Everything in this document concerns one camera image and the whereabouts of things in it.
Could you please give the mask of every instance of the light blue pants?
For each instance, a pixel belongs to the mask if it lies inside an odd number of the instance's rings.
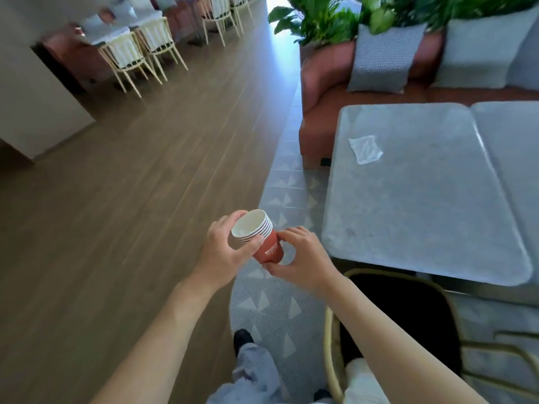
[[[233,383],[224,384],[206,404],[277,404],[282,403],[279,373],[271,354],[263,347],[247,343],[238,353],[232,372]]]

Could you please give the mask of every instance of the paper cup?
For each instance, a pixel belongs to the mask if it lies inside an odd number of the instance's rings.
[[[280,263],[284,256],[284,252],[266,211],[249,211],[246,215],[241,217],[232,228],[232,235],[237,238],[242,245],[251,241],[258,234],[262,235],[265,238],[265,241],[253,255],[254,259],[259,263]]]

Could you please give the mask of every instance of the forearm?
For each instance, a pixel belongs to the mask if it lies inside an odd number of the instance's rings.
[[[485,404],[471,387],[419,345],[347,278],[324,291],[392,404]]]
[[[212,295],[193,276],[178,284],[92,403],[167,403],[193,328]]]

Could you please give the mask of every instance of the left hand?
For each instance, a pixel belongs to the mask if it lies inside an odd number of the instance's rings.
[[[231,215],[224,215],[214,221],[207,231],[204,247],[192,276],[207,285],[211,292],[216,292],[229,283],[241,266],[264,243],[264,237],[257,235],[238,250],[229,246],[228,238],[232,227],[246,214],[247,211],[238,210]]]

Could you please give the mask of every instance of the black shoe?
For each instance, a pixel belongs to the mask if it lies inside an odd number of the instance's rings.
[[[316,393],[314,393],[313,395],[314,402],[322,401],[324,398],[333,398],[331,393],[325,388],[316,390]]]
[[[238,357],[238,352],[240,348],[247,343],[254,343],[251,333],[247,332],[245,329],[240,329],[234,333],[234,353]]]

